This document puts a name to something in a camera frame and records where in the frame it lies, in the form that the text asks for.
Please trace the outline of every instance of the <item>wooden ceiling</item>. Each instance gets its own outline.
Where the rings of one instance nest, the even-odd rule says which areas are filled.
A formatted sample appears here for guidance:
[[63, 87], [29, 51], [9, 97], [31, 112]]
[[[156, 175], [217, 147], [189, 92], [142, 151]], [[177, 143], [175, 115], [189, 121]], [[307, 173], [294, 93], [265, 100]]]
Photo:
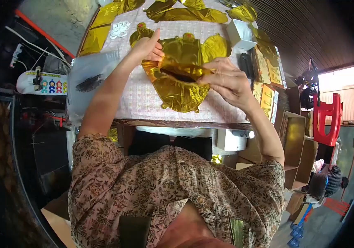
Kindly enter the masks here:
[[312, 57], [321, 72], [354, 65], [354, 42], [331, 6], [321, 0], [251, 0], [257, 24], [278, 47], [283, 69], [302, 75]]

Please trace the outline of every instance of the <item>red chair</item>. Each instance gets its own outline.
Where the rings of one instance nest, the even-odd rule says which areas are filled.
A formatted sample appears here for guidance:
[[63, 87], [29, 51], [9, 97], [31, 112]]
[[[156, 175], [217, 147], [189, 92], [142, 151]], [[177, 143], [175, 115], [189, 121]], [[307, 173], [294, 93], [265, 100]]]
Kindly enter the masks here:
[[331, 198], [326, 198], [324, 206], [330, 208], [332, 211], [345, 216], [350, 208], [350, 204], [344, 201], [337, 201]]
[[[313, 140], [328, 146], [335, 146], [338, 134], [340, 133], [342, 107], [340, 94], [333, 93], [333, 103], [326, 104], [320, 102], [317, 106], [317, 94], [313, 96], [314, 110], [313, 110]], [[330, 132], [324, 132], [326, 123], [326, 116], [331, 116]]]

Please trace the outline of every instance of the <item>black phone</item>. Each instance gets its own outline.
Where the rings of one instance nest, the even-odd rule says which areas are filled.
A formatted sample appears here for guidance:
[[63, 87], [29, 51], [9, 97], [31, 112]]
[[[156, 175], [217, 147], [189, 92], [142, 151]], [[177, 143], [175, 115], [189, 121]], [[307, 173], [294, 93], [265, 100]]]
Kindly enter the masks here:
[[251, 62], [251, 57], [248, 54], [240, 54], [239, 56], [239, 69], [244, 71], [247, 75], [247, 78], [254, 78], [254, 69], [253, 63]]

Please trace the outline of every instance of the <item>woman's left hand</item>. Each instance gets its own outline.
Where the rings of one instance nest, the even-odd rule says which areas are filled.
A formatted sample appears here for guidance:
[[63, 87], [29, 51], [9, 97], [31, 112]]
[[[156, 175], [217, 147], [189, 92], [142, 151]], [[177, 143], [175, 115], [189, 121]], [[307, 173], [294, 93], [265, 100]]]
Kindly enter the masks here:
[[151, 38], [143, 37], [137, 41], [131, 49], [129, 56], [141, 63], [142, 60], [162, 61], [164, 52], [162, 45], [158, 42], [160, 29], [156, 29]]

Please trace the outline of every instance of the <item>floral blouse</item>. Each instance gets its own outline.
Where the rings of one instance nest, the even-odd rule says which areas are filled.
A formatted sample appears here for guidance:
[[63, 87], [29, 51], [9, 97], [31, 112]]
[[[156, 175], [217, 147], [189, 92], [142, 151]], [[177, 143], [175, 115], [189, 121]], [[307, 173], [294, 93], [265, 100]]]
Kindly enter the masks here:
[[121, 217], [149, 217], [144, 247], [156, 247], [191, 200], [214, 237], [236, 247], [268, 247], [283, 210], [284, 169], [263, 161], [237, 171], [180, 147], [123, 156], [100, 134], [73, 147], [68, 197], [71, 234], [80, 247], [121, 247]]

